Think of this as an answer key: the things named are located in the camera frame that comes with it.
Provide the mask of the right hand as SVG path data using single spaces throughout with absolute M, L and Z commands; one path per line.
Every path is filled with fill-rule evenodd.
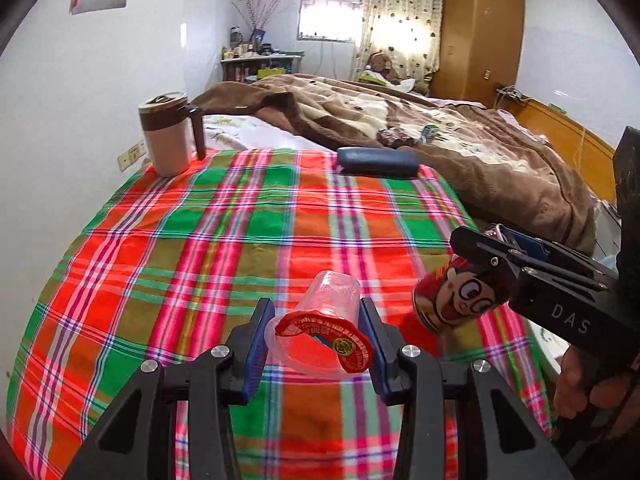
M 628 392 L 634 375 L 620 373 L 606 378 L 588 389 L 586 386 L 587 355 L 574 346 L 569 346 L 561 361 L 561 373 L 556 382 L 553 405 L 556 414 L 573 419 L 589 403 L 608 410 L 619 408 Z M 610 437 L 621 437 L 639 427 L 639 384 L 634 385 L 623 411 L 616 419 Z

